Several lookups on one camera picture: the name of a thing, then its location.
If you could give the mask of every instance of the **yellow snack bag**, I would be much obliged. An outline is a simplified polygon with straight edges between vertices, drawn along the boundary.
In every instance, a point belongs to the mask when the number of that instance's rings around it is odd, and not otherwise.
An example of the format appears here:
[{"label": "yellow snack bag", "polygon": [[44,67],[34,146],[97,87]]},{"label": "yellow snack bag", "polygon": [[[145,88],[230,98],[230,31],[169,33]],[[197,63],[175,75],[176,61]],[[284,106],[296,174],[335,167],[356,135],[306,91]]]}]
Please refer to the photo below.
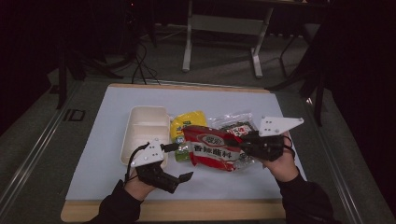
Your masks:
[{"label": "yellow snack bag", "polygon": [[184,142],[183,128],[189,125],[207,126],[204,112],[201,110],[192,111],[175,117],[171,122],[171,140],[174,143]]}]

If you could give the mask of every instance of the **plastic food container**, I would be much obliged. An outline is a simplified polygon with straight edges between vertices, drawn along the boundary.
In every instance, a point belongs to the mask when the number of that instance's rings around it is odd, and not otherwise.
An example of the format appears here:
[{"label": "plastic food container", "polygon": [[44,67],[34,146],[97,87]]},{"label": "plastic food container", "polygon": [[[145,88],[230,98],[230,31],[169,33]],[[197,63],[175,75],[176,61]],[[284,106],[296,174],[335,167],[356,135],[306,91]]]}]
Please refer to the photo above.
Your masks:
[{"label": "plastic food container", "polygon": [[[169,128],[170,118],[166,109],[161,106],[136,106],[131,110],[128,125],[124,135],[120,160],[122,164],[128,165],[132,153],[140,146],[158,138],[160,144],[170,144]],[[163,163],[166,166],[167,153],[163,153]]]}]

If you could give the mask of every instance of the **human hand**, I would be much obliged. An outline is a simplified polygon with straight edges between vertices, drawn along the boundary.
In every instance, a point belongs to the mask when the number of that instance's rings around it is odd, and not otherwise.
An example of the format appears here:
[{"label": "human hand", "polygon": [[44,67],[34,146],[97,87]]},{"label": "human hand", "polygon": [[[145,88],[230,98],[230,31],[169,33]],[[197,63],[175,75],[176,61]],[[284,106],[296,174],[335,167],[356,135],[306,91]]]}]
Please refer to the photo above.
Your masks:
[{"label": "human hand", "polygon": [[[283,133],[283,135],[289,137],[289,133]],[[289,138],[284,138],[284,144],[291,146]],[[289,182],[299,174],[292,153],[288,149],[283,149],[283,155],[276,161],[257,160],[262,163],[263,168],[268,168],[278,181]]]},{"label": "human hand", "polygon": [[139,201],[144,201],[150,192],[156,188],[139,180],[136,169],[132,171],[132,179],[125,184],[124,189]]}]

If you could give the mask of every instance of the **snack package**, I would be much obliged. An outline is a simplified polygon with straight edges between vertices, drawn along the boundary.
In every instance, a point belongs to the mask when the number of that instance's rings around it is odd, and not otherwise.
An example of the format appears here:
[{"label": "snack package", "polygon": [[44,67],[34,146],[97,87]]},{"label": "snack package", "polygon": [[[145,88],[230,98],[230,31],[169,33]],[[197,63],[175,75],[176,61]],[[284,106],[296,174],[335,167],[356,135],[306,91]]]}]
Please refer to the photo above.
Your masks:
[{"label": "snack package", "polygon": [[179,143],[179,149],[175,151],[176,161],[187,161],[190,159],[183,133],[183,129],[189,125],[207,126],[204,112],[196,110],[178,115],[172,120],[170,126],[171,140],[173,143]]},{"label": "snack package", "polygon": [[209,120],[214,129],[242,136],[257,130],[251,118],[252,114],[249,111],[242,111]]},{"label": "snack package", "polygon": [[[249,110],[227,114],[218,118],[209,119],[209,121],[211,122],[210,126],[212,128],[231,133],[238,137],[257,130]],[[254,162],[254,158],[249,157],[242,150],[238,160],[233,163],[233,167],[239,170],[248,167]]]},{"label": "snack package", "polygon": [[191,125],[183,129],[190,159],[195,166],[198,163],[224,170],[234,171],[239,167],[235,163],[240,159],[240,138],[224,131]]}]

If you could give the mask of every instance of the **table leg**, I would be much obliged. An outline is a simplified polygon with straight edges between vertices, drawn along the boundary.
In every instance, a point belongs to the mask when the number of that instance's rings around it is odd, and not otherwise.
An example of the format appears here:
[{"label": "table leg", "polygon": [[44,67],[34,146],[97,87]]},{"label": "table leg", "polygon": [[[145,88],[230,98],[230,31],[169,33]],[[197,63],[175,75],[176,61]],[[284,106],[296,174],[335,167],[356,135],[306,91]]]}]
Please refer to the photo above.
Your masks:
[{"label": "table leg", "polygon": [[192,17],[192,0],[189,1],[189,17],[187,18],[187,43],[186,49],[184,50],[183,59],[183,72],[190,71],[191,62],[191,17]]},{"label": "table leg", "polygon": [[264,21],[262,22],[262,28],[259,33],[259,40],[257,42],[257,45],[255,48],[251,49],[251,57],[253,60],[254,73],[256,75],[256,78],[262,78],[262,65],[260,64],[259,51],[262,47],[262,41],[264,40],[265,33],[267,31],[268,25],[270,24],[270,19],[273,11],[273,7],[268,8]]}]

